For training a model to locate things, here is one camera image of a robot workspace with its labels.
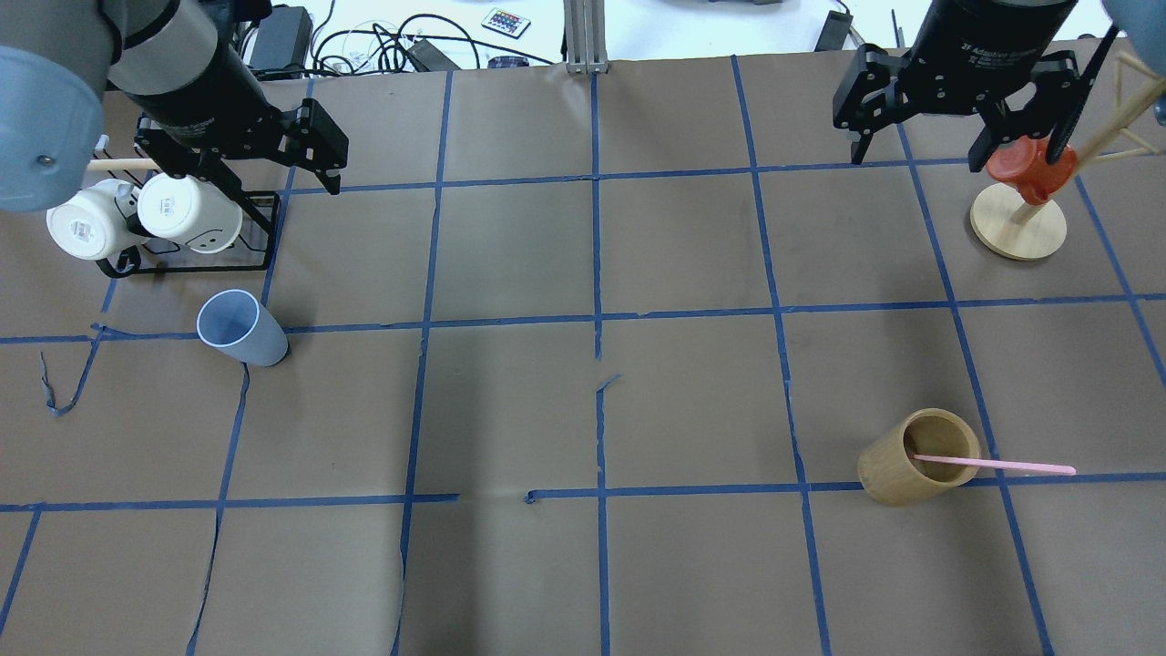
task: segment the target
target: robotic arm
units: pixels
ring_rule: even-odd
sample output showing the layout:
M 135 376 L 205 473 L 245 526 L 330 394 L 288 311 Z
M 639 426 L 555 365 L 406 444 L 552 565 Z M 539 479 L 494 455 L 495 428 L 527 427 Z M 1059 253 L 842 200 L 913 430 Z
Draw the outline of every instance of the robotic arm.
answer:
M 1117 27 L 1084 71 L 1072 50 L 1045 55 L 1077 0 L 933 0 L 914 47 L 894 57 L 873 44 L 855 54 L 834 96 L 834 126 L 850 131 L 852 163 L 871 136 L 919 113 L 979 114 L 984 129 L 968 151 L 981 170 L 1000 143 L 1051 137 L 1048 163 L 1068 143 Z M 1143 58 L 1166 72 L 1166 0 L 1107 0 Z M 1037 91 L 1023 108 L 1007 97 L 1026 84 Z
M 0 207 L 80 186 L 106 79 L 145 110 L 136 142 L 168 174 L 254 207 L 223 158 L 265 157 L 340 186 L 349 140 L 315 100 L 281 112 L 196 0 L 0 0 Z

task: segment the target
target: pink stick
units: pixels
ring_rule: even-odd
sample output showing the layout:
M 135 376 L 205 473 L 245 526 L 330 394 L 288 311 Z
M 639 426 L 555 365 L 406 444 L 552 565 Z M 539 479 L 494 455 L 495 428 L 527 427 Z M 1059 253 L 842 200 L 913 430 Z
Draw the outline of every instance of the pink stick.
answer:
M 949 456 L 923 456 L 916 453 L 912 456 L 915 460 L 925 463 L 942 463 L 944 465 L 967 465 L 969 467 L 992 467 L 996 470 L 1019 470 L 1021 472 L 1039 472 L 1041 474 L 1063 474 L 1072 477 L 1077 473 L 1076 468 L 1068 465 L 1044 465 L 1040 463 L 1010 463 L 1007 460 L 979 460 L 976 458 L 953 458 Z

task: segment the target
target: red cup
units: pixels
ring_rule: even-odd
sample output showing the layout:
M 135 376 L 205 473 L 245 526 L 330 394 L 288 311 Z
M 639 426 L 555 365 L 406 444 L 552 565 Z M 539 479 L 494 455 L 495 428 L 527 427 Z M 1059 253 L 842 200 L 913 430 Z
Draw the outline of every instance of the red cup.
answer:
M 1042 205 L 1058 189 L 1073 177 L 1077 153 L 1065 148 L 1055 164 L 1045 162 L 1048 139 L 1017 139 L 1009 148 L 1000 148 L 988 160 L 988 175 L 1020 191 L 1030 205 Z

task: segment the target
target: metal post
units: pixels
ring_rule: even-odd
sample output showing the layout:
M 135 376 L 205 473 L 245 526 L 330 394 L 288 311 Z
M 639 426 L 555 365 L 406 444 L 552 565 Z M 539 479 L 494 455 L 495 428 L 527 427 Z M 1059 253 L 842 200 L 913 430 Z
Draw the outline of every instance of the metal post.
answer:
M 568 72 L 607 72 L 603 0 L 563 0 L 563 29 Z

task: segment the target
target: light blue plastic cup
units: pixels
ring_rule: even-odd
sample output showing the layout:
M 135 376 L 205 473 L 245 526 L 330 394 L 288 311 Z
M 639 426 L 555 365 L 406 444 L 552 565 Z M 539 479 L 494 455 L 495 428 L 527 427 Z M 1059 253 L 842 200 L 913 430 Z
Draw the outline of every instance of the light blue plastic cup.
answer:
M 288 353 L 283 327 L 246 289 L 225 289 L 210 297 L 195 319 L 198 339 L 226 355 L 271 367 Z

